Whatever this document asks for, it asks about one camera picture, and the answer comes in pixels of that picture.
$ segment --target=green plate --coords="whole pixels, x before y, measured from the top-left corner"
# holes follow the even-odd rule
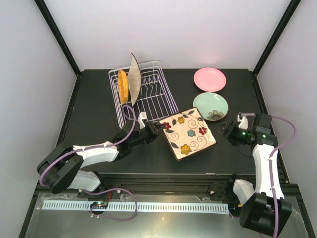
[[[224,118],[228,113],[227,101],[216,93],[202,93],[193,102],[205,120],[216,121]]]

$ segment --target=black table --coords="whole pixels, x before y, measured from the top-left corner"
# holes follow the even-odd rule
[[[168,86],[179,111],[190,109],[194,98],[202,93],[193,81],[197,69],[164,69]],[[217,144],[188,159],[177,161],[164,137],[160,135],[149,145],[140,145],[120,161],[86,167],[88,171],[116,174],[255,174],[253,158],[241,153],[220,133],[219,124],[236,120],[239,112],[260,113],[257,96],[247,69],[221,69],[227,84],[218,92],[229,104],[227,116],[208,122]],[[85,70],[82,75],[64,141],[74,145],[103,143],[119,132],[109,70]]]

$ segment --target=yellow plate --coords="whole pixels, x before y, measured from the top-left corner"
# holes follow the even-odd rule
[[[121,102],[121,105],[123,105],[128,101],[129,88],[128,88],[127,75],[121,69],[118,72],[118,90],[119,90],[120,102]]]

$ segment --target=white perforated strip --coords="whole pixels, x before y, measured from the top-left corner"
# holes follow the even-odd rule
[[[87,211],[93,202],[87,201],[44,201],[43,210],[74,210]],[[93,210],[133,212],[134,202],[109,202],[108,207]],[[227,204],[214,203],[166,203],[166,202],[138,202],[138,212],[184,212],[184,213],[217,213],[228,214]]]

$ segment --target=yellow flower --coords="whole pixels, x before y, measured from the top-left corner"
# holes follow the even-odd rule
[[[187,144],[180,147],[182,154],[188,155],[189,152],[192,152],[192,149]]]
[[[184,117],[179,117],[179,118],[178,118],[178,122],[179,122],[179,123],[185,123]]]

